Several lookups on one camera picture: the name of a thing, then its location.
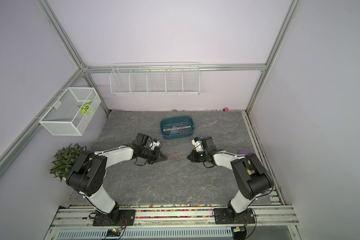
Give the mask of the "blue protractor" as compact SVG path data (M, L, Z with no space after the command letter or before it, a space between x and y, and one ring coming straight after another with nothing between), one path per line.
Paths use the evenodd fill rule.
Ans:
M168 128L169 135L177 135L178 134L178 127L172 126L171 128Z

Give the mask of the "clear straight ruler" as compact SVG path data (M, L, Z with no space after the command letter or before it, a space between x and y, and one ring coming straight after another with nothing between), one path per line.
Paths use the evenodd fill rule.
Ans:
M188 128L178 128L178 134L185 134L185 133L190 133L192 132L192 128L188 127Z

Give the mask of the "teal plastic storage box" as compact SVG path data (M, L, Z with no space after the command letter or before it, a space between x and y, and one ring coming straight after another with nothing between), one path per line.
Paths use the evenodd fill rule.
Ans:
M179 116L163 119L160 130L165 140L186 138L193 135L195 124L190 116Z

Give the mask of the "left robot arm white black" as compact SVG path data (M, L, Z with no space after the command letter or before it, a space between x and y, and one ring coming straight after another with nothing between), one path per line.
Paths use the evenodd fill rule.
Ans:
M138 158L145 159L150 165L168 159L160 147L150 149L129 145L102 152L83 151L67 175L66 184L83 195L99 213L110 215L118 206L103 186L107 168Z

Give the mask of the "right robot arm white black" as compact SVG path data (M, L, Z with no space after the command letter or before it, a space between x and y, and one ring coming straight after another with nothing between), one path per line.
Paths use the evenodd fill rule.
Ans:
M233 171L239 190L228 203L231 213L241 214L247 211L256 198L266 195L274 188L268 170L255 154L235 155L227 151L208 153L206 150L193 150L187 159L193 163L211 163Z

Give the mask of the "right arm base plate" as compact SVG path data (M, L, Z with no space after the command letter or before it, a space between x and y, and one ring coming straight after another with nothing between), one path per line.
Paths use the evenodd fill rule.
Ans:
M232 208L217 208L212 210L212 216L216 225L248 225L256 222L255 214L249 209L236 213Z

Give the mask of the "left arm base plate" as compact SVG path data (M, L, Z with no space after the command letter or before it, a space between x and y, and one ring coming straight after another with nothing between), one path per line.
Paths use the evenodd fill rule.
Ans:
M110 214L103 214L99 211L94 212L93 219L94 227L108 227L108 226L132 226L135 221L135 210L121 210L116 209Z

